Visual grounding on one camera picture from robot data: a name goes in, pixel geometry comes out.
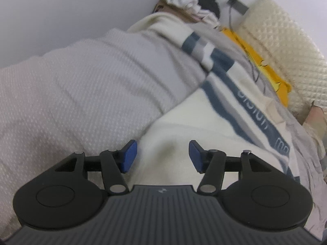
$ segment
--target pillow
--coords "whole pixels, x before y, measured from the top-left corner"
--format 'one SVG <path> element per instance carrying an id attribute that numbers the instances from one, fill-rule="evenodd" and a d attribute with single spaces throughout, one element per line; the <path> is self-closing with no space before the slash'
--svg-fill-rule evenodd
<path id="1" fill-rule="evenodd" d="M 288 109 L 301 124 L 313 100 L 327 112 L 327 63 L 287 12 L 273 0 L 258 0 L 236 32 L 292 85 Z"/>

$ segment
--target black device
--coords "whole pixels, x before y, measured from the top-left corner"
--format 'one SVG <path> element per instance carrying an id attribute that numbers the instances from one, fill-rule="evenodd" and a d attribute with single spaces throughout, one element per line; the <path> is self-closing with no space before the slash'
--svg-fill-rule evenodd
<path id="1" fill-rule="evenodd" d="M 135 185 L 126 173 L 136 141 L 85 157 L 75 152 L 22 186 L 13 199 L 22 225 L 6 245 L 319 244 L 303 226 L 310 193 L 249 150 L 230 157 L 195 140 L 189 156 L 204 177 L 192 186 Z M 101 171 L 104 190 L 87 180 Z M 221 190 L 225 172 L 239 180 Z"/>
<path id="2" fill-rule="evenodd" d="M 248 11 L 248 7 L 241 3 L 239 0 L 228 0 L 227 4 L 238 11 L 241 15 L 244 15 Z"/>

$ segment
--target yellow cloth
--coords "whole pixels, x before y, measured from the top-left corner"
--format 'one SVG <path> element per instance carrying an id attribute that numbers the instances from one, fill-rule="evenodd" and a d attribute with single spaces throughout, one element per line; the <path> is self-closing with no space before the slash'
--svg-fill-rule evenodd
<path id="1" fill-rule="evenodd" d="M 260 72 L 262 72 L 269 80 L 273 86 L 276 94 L 278 95 L 281 103 L 287 107 L 288 105 L 288 93 L 291 92 L 292 87 L 289 83 L 284 81 L 275 71 L 269 66 L 264 64 L 264 59 L 244 40 L 242 40 L 235 32 L 224 28 L 222 32 L 239 45 L 245 53 L 249 56 L 251 61 L 258 67 Z"/>

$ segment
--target bed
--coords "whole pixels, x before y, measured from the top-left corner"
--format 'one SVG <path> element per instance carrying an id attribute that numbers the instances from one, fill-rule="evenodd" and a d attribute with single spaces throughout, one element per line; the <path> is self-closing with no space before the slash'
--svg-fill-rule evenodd
<path id="1" fill-rule="evenodd" d="M 251 145 L 244 139 L 246 136 L 242 138 L 235 132 L 230 121 L 215 112 L 208 110 L 200 121 L 202 107 L 198 102 L 204 96 L 197 95 L 207 80 L 213 83 L 216 79 L 209 78 L 210 69 L 205 69 L 211 64 L 210 58 L 200 60 L 204 56 L 201 51 L 193 51 L 195 45 L 193 49 L 187 47 L 181 35 L 196 38 L 198 50 L 217 49 L 223 53 L 221 56 L 228 56 L 227 63 L 238 63 L 242 76 L 234 73 L 233 80 L 244 93 L 252 95 L 267 119 L 287 137 L 291 156 L 286 154 L 286 144 L 277 153 L 258 146 L 264 143 L 258 137 L 254 137 L 258 144 Z M 199 135 L 195 130 L 201 128 L 202 136 L 196 138 L 208 147 L 218 147 L 228 155 L 237 155 L 248 147 L 285 173 L 290 170 L 313 196 L 314 208 L 306 227 L 321 239 L 327 220 L 323 202 L 327 186 L 314 142 L 279 102 L 267 79 L 261 75 L 254 83 L 251 74 L 251 65 L 241 48 L 221 32 L 202 23 L 186 26 L 180 19 L 160 13 L 138 22 L 129 32 L 111 30 L 102 38 L 83 40 L 2 69 L 1 237 L 19 227 L 11 205 L 15 191 L 74 151 L 93 155 L 137 139 L 140 154 L 126 177 L 129 186 L 155 181 L 196 187 L 201 176 L 185 153 L 185 141 Z M 227 107 L 227 96 L 222 100 Z M 189 105 L 199 110 L 188 114 Z M 238 113 L 233 110 L 235 106 L 229 107 L 234 114 Z M 210 129 L 214 126 L 212 120 L 228 131 Z M 99 184 L 99 174 L 90 179 Z"/>

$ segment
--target metal pin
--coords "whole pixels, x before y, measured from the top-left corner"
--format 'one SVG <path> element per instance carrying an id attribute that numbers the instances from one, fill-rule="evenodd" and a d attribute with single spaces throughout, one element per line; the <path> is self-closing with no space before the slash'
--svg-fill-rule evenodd
<path id="1" fill-rule="evenodd" d="M 205 184 L 205 185 L 202 185 L 202 186 L 200 187 L 200 190 L 201 190 L 202 192 L 205 192 L 205 193 L 213 193 L 213 192 L 215 192 L 217 189 L 216 189 L 216 187 L 213 186 L 213 185 Z"/>
<path id="2" fill-rule="evenodd" d="M 112 185 L 109 190 L 113 193 L 122 193 L 126 190 L 126 187 L 122 184 Z"/>

